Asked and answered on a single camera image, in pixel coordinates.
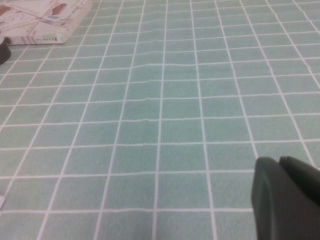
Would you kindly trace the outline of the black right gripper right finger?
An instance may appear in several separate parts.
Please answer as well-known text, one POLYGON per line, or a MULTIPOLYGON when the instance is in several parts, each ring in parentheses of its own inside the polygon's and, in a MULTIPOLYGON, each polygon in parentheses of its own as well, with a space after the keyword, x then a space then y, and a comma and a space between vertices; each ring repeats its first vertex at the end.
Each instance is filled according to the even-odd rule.
POLYGON ((320 200, 320 171, 318 169, 292 156, 282 156, 279 164, 309 199, 320 200))

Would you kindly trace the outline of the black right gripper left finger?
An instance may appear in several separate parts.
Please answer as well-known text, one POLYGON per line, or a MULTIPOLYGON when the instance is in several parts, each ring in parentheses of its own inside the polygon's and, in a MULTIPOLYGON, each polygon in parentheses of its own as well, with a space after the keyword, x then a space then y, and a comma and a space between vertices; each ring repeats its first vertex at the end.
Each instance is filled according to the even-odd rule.
POLYGON ((251 203, 257 239, 320 238, 320 200, 308 198, 281 167, 280 160, 256 160, 251 203))

